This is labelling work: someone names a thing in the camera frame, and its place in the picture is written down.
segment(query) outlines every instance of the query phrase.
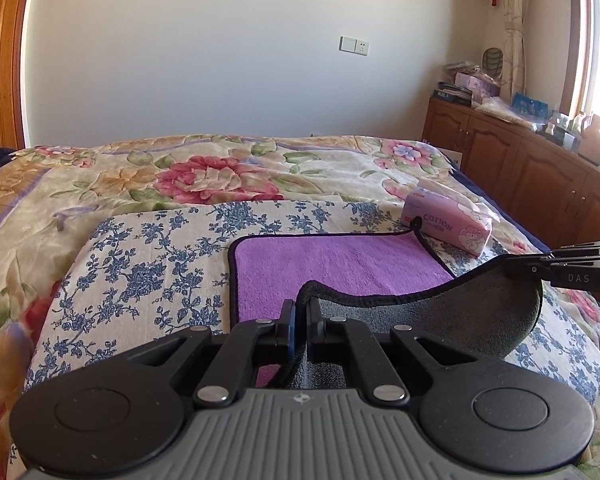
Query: curtain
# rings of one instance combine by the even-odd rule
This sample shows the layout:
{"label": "curtain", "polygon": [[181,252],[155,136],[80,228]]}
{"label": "curtain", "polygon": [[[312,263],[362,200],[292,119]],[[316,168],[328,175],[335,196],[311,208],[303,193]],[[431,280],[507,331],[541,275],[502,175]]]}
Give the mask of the curtain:
{"label": "curtain", "polygon": [[504,5],[504,48],[500,97],[510,101],[516,92],[525,92],[524,27],[528,0],[502,0]]}

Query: bottle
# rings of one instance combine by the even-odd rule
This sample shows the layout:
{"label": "bottle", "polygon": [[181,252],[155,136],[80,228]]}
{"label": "bottle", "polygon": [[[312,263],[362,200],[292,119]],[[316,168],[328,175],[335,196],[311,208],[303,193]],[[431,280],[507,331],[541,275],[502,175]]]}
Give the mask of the bottle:
{"label": "bottle", "polygon": [[589,126],[582,131],[578,155],[594,166],[600,165],[600,116],[593,114]]}
{"label": "bottle", "polygon": [[579,134],[582,130],[582,121],[585,119],[585,114],[582,110],[571,120],[569,131],[572,134]]}

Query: bed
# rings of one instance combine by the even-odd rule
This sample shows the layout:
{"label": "bed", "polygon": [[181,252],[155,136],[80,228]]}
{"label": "bed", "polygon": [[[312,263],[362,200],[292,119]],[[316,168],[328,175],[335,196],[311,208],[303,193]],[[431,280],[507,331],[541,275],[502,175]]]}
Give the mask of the bed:
{"label": "bed", "polygon": [[[232,240],[400,230],[423,176],[489,200],[437,149],[404,140],[192,135],[16,152],[0,168],[0,479],[23,471],[8,434],[23,388],[190,324],[225,332]],[[507,218],[478,259],[430,243],[456,275],[543,248]],[[600,306],[545,285],[538,325],[507,360],[595,406],[580,469],[600,479]]]}

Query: blue floral pillowcase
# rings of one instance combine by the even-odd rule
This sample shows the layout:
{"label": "blue floral pillowcase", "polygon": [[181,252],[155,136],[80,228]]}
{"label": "blue floral pillowcase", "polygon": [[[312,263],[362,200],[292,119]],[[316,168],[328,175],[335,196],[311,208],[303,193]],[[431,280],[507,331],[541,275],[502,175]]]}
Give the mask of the blue floral pillowcase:
{"label": "blue floral pillowcase", "polygon": [[[258,234],[394,232],[389,203],[234,202],[105,220],[82,249],[49,310],[27,373],[33,384],[194,324],[227,332],[227,247]],[[479,259],[432,247],[459,276],[506,252],[491,239]],[[572,386],[593,403],[600,352],[544,287],[538,324],[506,360]]]}

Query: floral comforter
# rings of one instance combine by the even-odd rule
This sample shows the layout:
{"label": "floral comforter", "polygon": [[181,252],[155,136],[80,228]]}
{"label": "floral comforter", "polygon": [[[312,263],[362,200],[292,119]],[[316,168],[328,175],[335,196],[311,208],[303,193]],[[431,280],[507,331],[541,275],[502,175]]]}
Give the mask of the floral comforter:
{"label": "floral comforter", "polygon": [[[17,152],[16,160],[0,169],[0,479],[13,452],[8,415],[24,386],[49,306],[54,297],[62,299],[65,275],[101,222],[125,213],[171,209],[176,212],[170,218],[177,218],[185,204],[214,207],[245,200],[321,201],[341,208],[347,203],[393,203],[396,208],[421,176],[480,200],[451,171],[442,154],[426,144],[372,137],[183,136],[90,150],[38,147]],[[212,243],[218,235],[203,238]],[[508,222],[496,225],[494,240],[510,252],[534,251]],[[465,264],[459,251],[449,250],[448,257],[451,266]],[[76,286],[86,288],[86,282]],[[213,310],[215,300],[210,301]],[[600,351],[600,309],[587,294],[551,287],[545,288],[545,301],[547,312],[573,320],[579,328],[574,324],[571,333],[567,330],[568,342],[539,330],[531,344],[566,359],[571,375],[560,377],[593,401],[600,389],[600,354],[595,357],[590,350]],[[205,307],[200,304],[193,311],[202,316]],[[72,322],[80,323],[78,318]],[[215,329],[226,330],[225,320],[218,317]],[[45,351],[42,343],[39,354]],[[533,367],[529,348],[519,350],[518,362]],[[535,366],[558,376],[551,360]],[[600,396],[596,410],[598,431],[581,466],[592,478],[600,478]]]}

